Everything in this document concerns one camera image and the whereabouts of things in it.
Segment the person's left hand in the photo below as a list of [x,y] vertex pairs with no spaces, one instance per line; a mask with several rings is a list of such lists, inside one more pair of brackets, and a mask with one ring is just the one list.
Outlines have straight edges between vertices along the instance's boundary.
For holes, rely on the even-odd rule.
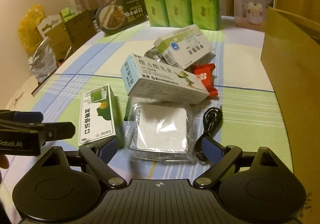
[[9,167],[9,160],[6,155],[0,154],[0,168],[1,169],[8,169]]

